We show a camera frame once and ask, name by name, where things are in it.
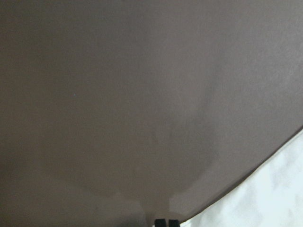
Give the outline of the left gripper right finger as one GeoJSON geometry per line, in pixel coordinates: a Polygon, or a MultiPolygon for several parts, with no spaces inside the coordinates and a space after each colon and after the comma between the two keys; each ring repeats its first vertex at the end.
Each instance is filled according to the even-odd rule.
{"type": "Polygon", "coordinates": [[[169,227],[180,227],[180,222],[177,219],[169,219],[169,227]]]}

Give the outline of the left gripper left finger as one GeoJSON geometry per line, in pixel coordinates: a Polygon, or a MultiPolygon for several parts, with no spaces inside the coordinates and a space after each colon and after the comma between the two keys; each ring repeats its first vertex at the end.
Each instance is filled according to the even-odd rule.
{"type": "Polygon", "coordinates": [[[162,218],[162,219],[156,219],[154,221],[154,226],[155,227],[166,227],[166,220],[164,218],[162,218]]]}

